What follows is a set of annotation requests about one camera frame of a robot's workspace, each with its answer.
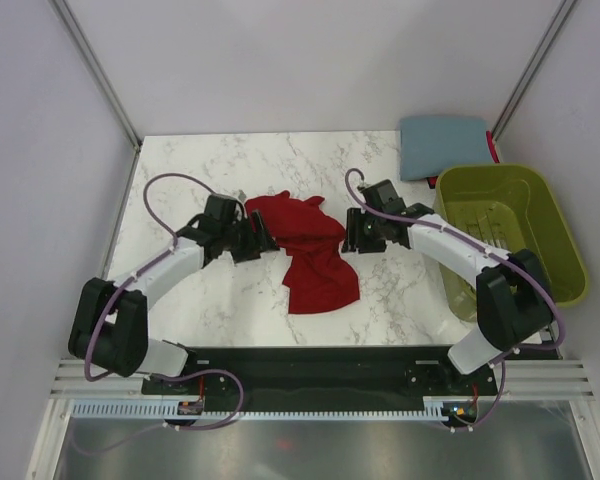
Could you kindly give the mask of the red t-shirt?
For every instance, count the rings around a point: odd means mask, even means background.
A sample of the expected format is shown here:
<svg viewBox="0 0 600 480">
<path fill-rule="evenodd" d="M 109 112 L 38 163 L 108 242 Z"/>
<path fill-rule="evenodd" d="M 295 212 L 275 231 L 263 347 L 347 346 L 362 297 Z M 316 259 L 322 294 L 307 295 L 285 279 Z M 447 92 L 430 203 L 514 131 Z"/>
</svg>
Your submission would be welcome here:
<svg viewBox="0 0 600 480">
<path fill-rule="evenodd" d="M 286 190 L 246 201 L 246 210 L 261 214 L 278 246 L 291 258 L 283 285 L 289 290 L 292 315 L 328 313 L 360 299 L 358 275 L 340 256 L 345 229 L 322 211 L 324 201 L 322 196 L 294 198 Z"/>
</svg>

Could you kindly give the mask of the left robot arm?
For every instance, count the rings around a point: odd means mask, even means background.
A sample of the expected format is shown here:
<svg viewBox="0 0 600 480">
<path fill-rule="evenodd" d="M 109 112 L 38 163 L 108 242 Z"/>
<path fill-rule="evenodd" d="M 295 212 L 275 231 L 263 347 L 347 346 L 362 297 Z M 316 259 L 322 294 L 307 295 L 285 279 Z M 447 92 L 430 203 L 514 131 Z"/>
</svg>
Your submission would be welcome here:
<svg viewBox="0 0 600 480">
<path fill-rule="evenodd" d="M 181 281 L 223 253 L 234 263 L 277 251 L 262 215 L 239 211 L 239 202 L 212 194 L 205 209 L 175 232 L 172 243 L 145 265 L 114 280 L 92 278 L 83 286 L 68 340 L 68 350 L 84 361 L 85 377 L 164 377 L 178 393 L 199 382 L 198 367 L 187 361 L 184 346 L 149 334 L 149 311 Z"/>
</svg>

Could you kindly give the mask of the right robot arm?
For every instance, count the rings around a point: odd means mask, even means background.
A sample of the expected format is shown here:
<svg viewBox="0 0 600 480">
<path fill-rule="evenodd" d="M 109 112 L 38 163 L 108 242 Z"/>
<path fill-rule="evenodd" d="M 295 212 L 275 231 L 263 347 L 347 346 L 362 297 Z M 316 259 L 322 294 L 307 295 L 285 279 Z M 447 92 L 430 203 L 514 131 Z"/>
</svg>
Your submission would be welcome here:
<svg viewBox="0 0 600 480">
<path fill-rule="evenodd" d="M 389 180 L 345 186 L 358 204 L 347 211 L 342 251 L 380 253 L 389 242 L 438 262 L 466 281 L 475 292 L 476 322 L 448 350 L 449 362 L 438 368 L 447 392 L 463 392 L 474 372 L 494 365 L 558 319 L 538 258 L 528 249 L 512 253 L 484 243 L 449 224 L 431 208 L 406 205 Z"/>
</svg>

